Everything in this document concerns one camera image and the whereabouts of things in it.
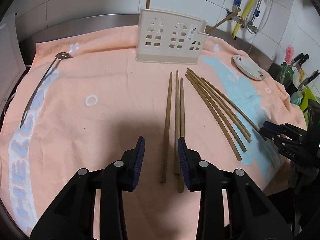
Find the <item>metal ladle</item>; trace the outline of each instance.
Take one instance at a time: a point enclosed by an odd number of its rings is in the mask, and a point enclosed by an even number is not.
[[[48,72],[51,70],[53,64],[56,62],[57,59],[60,59],[60,60],[64,60],[64,59],[67,59],[67,58],[72,58],[72,56],[67,53],[67,52],[60,52],[56,55],[54,61],[51,63],[51,65],[48,67],[48,69],[46,70],[46,72],[44,73],[44,75],[42,76],[39,84],[37,85],[35,91],[33,92],[31,98],[29,99],[28,103],[27,103],[27,106],[26,108],[24,109],[24,112],[23,112],[23,116],[22,116],[22,119],[21,119],[21,123],[20,123],[20,128],[22,127],[22,125],[24,124],[24,121],[26,120],[26,117],[27,117],[27,113],[28,113],[28,110],[32,104],[32,101],[33,101],[33,98],[35,97],[39,87],[41,86],[42,82],[45,80]]]

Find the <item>plate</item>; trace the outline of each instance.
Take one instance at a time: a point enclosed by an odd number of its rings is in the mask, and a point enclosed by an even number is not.
[[[262,69],[252,60],[247,59],[241,55],[234,55],[233,59],[237,67],[246,76],[254,80],[263,80],[266,78],[266,76],[262,72]]]

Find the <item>white oval plate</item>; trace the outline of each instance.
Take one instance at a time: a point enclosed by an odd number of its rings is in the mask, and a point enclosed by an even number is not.
[[[241,72],[248,77],[254,80],[263,80],[266,78],[262,72],[262,69],[252,60],[249,60],[241,55],[234,55],[233,59]]]

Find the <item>white plastic basket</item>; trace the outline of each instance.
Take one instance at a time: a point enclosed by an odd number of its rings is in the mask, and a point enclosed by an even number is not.
[[[208,34],[205,20],[141,8],[136,59],[143,62],[196,64]]]

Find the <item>yellow pipe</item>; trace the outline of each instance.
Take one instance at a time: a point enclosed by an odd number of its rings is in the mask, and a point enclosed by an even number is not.
[[[241,17],[242,17],[243,19],[245,19],[245,18],[247,17],[247,15],[248,15],[248,13],[250,12],[250,10],[251,10],[251,8],[252,8],[252,6],[253,6],[253,4],[254,4],[255,1],[256,1],[256,0],[250,0],[250,2],[248,3],[247,7],[245,8],[245,10],[243,11],[243,13],[242,13],[242,15],[241,15]],[[233,33],[232,33],[233,38],[236,37],[237,32],[238,32],[240,26],[241,26],[241,24],[240,24],[240,23],[237,23],[237,25],[236,25],[235,29],[233,30]]]

